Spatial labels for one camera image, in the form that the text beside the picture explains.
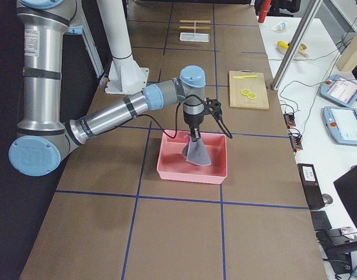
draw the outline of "screen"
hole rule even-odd
[[[331,112],[342,138],[357,141],[357,117],[354,111],[332,108]]]
[[[357,228],[357,166],[336,180],[334,186]]]
[[[338,78],[330,87],[328,94],[344,103],[349,103],[357,91],[357,84]]]

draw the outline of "white pole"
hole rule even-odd
[[[98,8],[113,56],[109,93],[133,94],[146,86],[148,70],[133,60],[130,38],[121,0],[97,0]]]

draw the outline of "yellow ring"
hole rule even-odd
[[[241,94],[245,95],[245,96],[248,96],[250,94],[250,90],[249,89],[243,89],[243,90],[241,90]]]
[[[255,99],[257,97],[257,95],[256,95],[256,93],[250,92],[250,93],[248,93],[247,97],[249,99]]]

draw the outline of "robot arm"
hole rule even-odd
[[[204,148],[199,129],[204,115],[211,113],[215,116],[215,112],[221,118],[221,111],[218,102],[214,102],[217,107],[212,106],[211,112],[208,106],[205,107],[205,74],[198,66],[187,66],[178,78],[145,87],[99,112],[61,123],[62,37],[81,11],[81,0],[17,2],[17,16],[25,30],[25,101],[24,117],[17,125],[18,136],[10,147],[9,159],[18,171],[29,176],[48,174],[87,139],[136,118],[144,111],[175,103],[183,103],[191,143]],[[120,68],[124,69],[123,73],[128,73],[124,66]]]
[[[66,130],[73,142],[79,146],[85,144],[89,138],[137,118],[145,111],[184,103],[184,115],[193,122],[193,130],[198,131],[205,108],[197,98],[188,96],[195,95],[204,100],[204,87],[203,69],[193,65],[187,66],[181,70],[180,77],[147,86],[141,92],[127,96],[108,108],[76,121],[69,121],[66,123]]]
[[[187,66],[180,77],[147,86],[143,91],[127,96],[108,108],[78,120],[65,123],[59,134],[45,131],[18,133],[9,150],[11,164],[23,174],[43,176],[58,167],[60,162],[86,140],[106,132],[125,121],[137,118],[148,110],[183,103],[184,119],[191,130],[191,140],[200,139],[200,124],[208,114],[204,100],[205,74],[198,66]]]

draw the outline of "red tray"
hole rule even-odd
[[[172,130],[166,130],[166,132],[169,135],[174,135]],[[163,134],[156,167],[160,178],[164,180],[221,184],[228,175],[225,135],[201,132],[201,138],[212,163],[209,166],[197,166],[187,162],[181,153],[188,143],[187,139],[184,139],[188,134],[189,132],[178,131],[175,139]]]

